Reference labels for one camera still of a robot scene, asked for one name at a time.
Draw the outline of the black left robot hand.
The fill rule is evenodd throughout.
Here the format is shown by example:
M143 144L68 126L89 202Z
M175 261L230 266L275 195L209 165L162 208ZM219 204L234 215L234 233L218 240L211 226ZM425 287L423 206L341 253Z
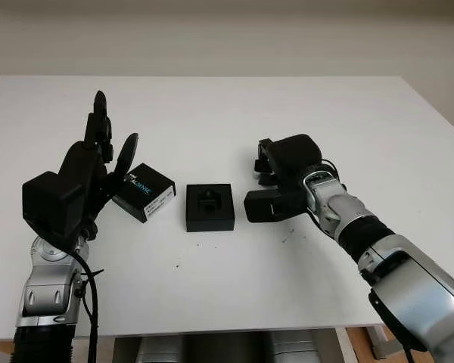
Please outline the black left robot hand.
M107 100L103 91L96 92L93 111L89 113L84 139L75 142L68 150L59 170L82 186L85 201L81 212L79 232L86 240L94 240L98 233L95 220L124 184L138 144L138 134L132 133L125 140L114 171L106 165L113 160L111 144L112 125L107 115Z

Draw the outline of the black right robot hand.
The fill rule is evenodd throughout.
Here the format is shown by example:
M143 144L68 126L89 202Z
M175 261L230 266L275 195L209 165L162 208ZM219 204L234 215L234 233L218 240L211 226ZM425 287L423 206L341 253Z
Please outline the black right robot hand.
M306 170L321 162L322 153L319 146L306 134L278 141L265 138L258 143L254 172L259 185L296 188Z

